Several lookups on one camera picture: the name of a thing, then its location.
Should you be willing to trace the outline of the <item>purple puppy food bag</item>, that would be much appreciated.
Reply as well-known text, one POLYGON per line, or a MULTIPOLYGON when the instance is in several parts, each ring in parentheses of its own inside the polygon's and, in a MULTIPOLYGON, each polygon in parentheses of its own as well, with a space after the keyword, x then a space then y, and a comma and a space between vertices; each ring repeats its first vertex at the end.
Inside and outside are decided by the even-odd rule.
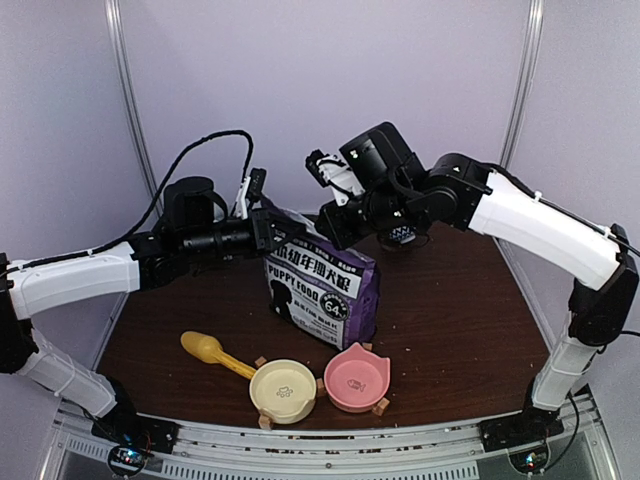
POLYGON ((310 219, 264 198, 270 214, 305 230, 264 257, 270 306, 282 319, 342 351, 376 333, 380 273, 354 249, 337 250, 310 219))

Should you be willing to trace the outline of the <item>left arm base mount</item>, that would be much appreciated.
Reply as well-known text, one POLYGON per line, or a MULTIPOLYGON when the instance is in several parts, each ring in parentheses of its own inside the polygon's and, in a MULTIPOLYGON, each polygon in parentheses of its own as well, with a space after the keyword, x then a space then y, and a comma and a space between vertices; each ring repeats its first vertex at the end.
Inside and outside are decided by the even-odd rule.
POLYGON ((91 418, 94 436, 112 442, 170 454, 173 451, 179 425, 173 421, 141 416, 124 386, 108 377, 115 392, 116 405, 104 416, 91 418))

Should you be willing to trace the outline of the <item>yellow plastic scoop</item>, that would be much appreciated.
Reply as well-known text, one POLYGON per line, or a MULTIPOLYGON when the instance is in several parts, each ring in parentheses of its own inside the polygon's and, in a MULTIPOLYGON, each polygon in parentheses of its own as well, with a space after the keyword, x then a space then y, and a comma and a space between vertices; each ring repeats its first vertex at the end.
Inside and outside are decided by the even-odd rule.
POLYGON ((183 349, 206 364, 219 364, 228 370, 251 380, 256 369, 227 354, 221 343, 213 336, 195 331, 186 331, 180 337, 183 349))

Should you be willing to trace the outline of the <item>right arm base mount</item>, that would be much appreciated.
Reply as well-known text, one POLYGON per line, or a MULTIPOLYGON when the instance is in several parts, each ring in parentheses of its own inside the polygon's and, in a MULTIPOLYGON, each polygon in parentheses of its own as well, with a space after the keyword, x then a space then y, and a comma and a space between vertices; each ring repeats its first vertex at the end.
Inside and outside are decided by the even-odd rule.
POLYGON ((559 410, 544 410, 527 402, 514 414, 484 420, 478 424, 485 452, 541 442, 564 432, 559 410))

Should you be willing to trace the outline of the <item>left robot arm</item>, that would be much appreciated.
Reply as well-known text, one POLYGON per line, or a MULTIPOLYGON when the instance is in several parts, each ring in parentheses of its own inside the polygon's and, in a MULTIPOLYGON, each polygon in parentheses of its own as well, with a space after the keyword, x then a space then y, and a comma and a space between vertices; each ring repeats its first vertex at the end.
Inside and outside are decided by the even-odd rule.
POLYGON ((75 363, 31 324, 55 307, 109 294, 168 285, 195 263, 256 258, 276 251, 305 226, 260 206, 265 170, 241 184, 234 208, 212 180, 183 178, 163 192, 164 211, 147 232, 135 231, 112 246, 74 252, 57 260, 1 260, 1 371, 28 377, 74 402, 123 444, 137 442, 144 424, 116 381, 75 363))

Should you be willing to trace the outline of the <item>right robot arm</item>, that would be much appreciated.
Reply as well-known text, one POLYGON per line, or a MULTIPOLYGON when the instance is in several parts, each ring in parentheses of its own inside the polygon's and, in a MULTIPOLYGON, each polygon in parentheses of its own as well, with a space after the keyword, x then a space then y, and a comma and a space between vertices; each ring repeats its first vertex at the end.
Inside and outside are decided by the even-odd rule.
POLYGON ((622 333, 639 285, 638 251, 619 225, 600 226, 553 204, 504 167, 448 153, 425 168, 394 124, 383 122, 340 147, 313 151, 307 170, 333 192, 315 222, 337 249, 438 222, 516 245, 570 273, 568 323, 532 382, 527 408, 513 419, 519 440, 551 424, 603 347, 622 333))

